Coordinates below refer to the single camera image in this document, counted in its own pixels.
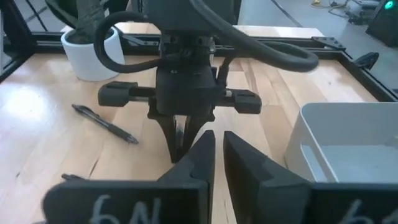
cable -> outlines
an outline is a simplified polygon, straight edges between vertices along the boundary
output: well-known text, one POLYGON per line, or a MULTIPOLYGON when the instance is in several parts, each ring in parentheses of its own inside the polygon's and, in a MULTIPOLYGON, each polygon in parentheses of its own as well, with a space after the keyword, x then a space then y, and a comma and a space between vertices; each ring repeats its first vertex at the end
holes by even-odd
POLYGON ((316 9, 329 9, 328 12, 334 16, 342 17, 342 18, 349 18, 346 14, 339 14, 335 12, 335 9, 349 9, 347 6, 349 0, 346 0, 343 4, 338 4, 337 2, 333 1, 331 2, 329 0, 329 6, 323 6, 320 4, 316 4, 315 1, 311 3, 311 7, 314 7, 316 9))
POLYGON ((150 60, 148 62, 142 62, 134 65, 122 65, 116 63, 106 53, 104 46, 104 39, 109 29, 118 22, 126 22, 126 21, 149 22, 146 16, 127 11, 115 12, 105 17, 105 19, 99 24, 97 30, 95 31, 94 50, 96 56, 98 57, 98 60, 106 68, 119 73, 140 72, 148 70, 150 68, 157 67, 160 63, 160 59, 150 60))
POLYGON ((274 67, 295 72, 308 72, 318 66, 318 57, 295 45, 273 42, 264 45, 235 29, 213 12, 202 0, 189 0, 192 7, 216 34, 232 43, 236 49, 246 52, 254 59, 274 67))

metal frame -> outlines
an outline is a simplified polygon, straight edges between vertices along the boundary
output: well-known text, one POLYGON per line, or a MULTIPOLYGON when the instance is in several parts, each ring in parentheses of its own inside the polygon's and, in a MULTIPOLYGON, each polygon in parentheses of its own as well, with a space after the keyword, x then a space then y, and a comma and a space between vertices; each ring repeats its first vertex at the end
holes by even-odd
MULTIPOLYGON (((64 54, 60 38, 61 32, 31 32, 13 0, 1 1, 4 19, 4 51, 14 53, 0 76, 0 82, 5 80, 33 54, 64 54)), ((266 43, 268 41, 284 42, 304 47, 315 53, 321 60, 336 60, 355 77, 377 100, 398 101, 394 90, 385 86, 371 72, 371 64, 359 64, 346 52, 346 48, 332 37, 284 38, 284 37, 253 37, 266 43)), ((121 38, 123 52, 126 55, 158 56, 160 43, 159 34, 124 34, 121 38)), ((216 39, 215 57, 225 57, 234 51, 226 42, 216 39)))

pen clip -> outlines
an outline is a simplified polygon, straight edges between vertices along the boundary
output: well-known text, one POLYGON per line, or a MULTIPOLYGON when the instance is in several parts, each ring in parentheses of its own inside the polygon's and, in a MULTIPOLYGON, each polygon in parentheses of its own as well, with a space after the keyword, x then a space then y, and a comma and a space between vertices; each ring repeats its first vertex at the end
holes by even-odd
POLYGON ((87 106, 84 106, 84 105, 72 105, 72 107, 74 109, 76 109, 78 112, 87 111, 87 112, 91 113, 92 115, 100 118, 99 114, 96 114, 92 109, 88 108, 87 106))

wooden tabletop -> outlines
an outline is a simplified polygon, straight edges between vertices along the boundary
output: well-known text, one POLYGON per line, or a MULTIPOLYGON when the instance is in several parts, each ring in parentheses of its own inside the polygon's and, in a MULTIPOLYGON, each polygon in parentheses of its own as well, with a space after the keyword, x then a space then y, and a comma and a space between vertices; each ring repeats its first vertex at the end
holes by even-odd
MULTIPOLYGON (((148 24, 119 24, 124 32, 157 33, 148 24)), ((238 26, 249 35, 311 37, 317 29, 238 26)), ((127 63, 151 57, 126 57, 127 63)), ((220 65, 221 58, 215 59, 220 65)), ((121 74, 115 80, 154 86, 155 69, 121 74)), ((44 193, 61 182, 61 174, 90 179, 155 180, 173 165, 164 135, 147 119, 147 103, 123 108, 100 107, 97 92, 110 82, 76 78, 65 55, 34 55, 0 84, 0 223, 43 220, 44 193), (90 107, 125 129, 141 143, 128 145, 90 120, 71 104, 90 107)), ((308 73, 277 69, 253 59, 231 64, 228 87, 249 89, 262 98, 260 115, 237 114, 217 107, 216 120, 200 131, 216 135, 216 174, 213 223, 236 223, 224 174, 223 132, 234 131, 284 166, 283 155, 299 109, 310 102, 375 101, 338 62, 324 60, 308 73)))

pen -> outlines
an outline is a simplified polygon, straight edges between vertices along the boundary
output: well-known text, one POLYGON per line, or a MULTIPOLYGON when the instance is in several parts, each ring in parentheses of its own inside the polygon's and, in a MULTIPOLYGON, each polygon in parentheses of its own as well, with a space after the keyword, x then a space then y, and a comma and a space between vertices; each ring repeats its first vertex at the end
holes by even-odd
POLYGON ((128 143, 138 144, 139 142, 135 139, 131 134, 123 131, 121 128, 113 125, 104 119, 102 119, 98 114, 94 113, 91 109, 83 105, 74 105, 72 104, 73 109, 75 109, 80 114, 88 117, 89 119, 93 120, 94 122, 98 123, 102 127, 106 128, 108 131, 113 133, 119 138, 124 139, 128 143))
POLYGON ((68 180, 85 180, 82 177, 79 177, 78 175, 75 174, 62 174, 61 175, 62 179, 68 181, 68 180))

